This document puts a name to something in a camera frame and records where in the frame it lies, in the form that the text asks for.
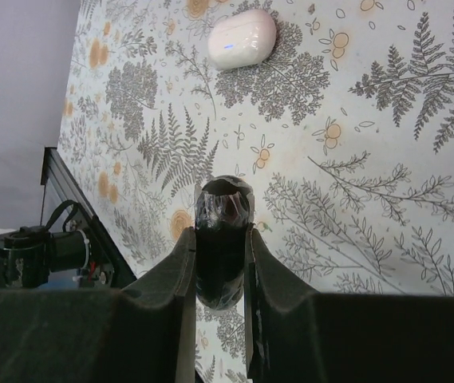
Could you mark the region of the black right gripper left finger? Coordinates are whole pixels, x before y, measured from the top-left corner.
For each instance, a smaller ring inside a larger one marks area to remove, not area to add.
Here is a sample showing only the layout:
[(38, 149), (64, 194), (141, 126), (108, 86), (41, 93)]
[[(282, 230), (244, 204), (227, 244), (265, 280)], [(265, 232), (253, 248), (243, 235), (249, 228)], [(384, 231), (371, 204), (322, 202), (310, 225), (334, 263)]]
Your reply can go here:
[(195, 232), (123, 289), (0, 289), (0, 382), (193, 382)]

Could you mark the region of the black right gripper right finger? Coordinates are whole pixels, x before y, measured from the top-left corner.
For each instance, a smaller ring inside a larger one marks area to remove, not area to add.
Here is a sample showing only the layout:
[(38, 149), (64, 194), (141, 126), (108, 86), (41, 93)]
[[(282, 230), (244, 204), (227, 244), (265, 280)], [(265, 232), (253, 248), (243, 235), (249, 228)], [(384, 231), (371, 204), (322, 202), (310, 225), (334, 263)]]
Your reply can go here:
[(254, 382), (454, 382), (454, 298), (320, 293), (245, 239), (247, 376)]

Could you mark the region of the black earbud charging case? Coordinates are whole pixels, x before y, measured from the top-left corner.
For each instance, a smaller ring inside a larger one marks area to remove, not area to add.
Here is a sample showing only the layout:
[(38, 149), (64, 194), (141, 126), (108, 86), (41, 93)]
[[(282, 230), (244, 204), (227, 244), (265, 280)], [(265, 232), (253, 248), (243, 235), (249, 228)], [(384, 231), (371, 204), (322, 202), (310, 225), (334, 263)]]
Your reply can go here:
[(243, 295), (245, 237), (254, 222), (252, 187), (223, 175), (195, 194), (196, 292), (211, 310), (229, 310)]

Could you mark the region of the white earbud charging case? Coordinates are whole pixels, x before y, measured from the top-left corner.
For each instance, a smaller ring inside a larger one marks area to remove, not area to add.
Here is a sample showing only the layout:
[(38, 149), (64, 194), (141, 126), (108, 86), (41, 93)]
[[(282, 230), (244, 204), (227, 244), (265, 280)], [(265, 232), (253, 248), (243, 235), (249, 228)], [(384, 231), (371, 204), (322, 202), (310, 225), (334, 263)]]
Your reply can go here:
[(259, 65), (272, 53), (277, 28), (261, 9), (243, 11), (219, 22), (207, 40), (211, 65), (220, 71)]

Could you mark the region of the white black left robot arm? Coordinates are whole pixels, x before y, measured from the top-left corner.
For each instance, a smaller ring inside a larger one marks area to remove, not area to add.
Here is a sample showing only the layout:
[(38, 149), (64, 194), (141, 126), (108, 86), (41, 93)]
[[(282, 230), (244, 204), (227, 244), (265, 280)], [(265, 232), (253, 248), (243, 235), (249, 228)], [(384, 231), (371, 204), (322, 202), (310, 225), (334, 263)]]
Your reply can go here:
[(68, 228), (82, 205), (61, 203), (44, 225), (0, 233), (0, 289), (37, 288), (52, 273), (82, 270), (91, 260), (91, 239), (86, 230)]

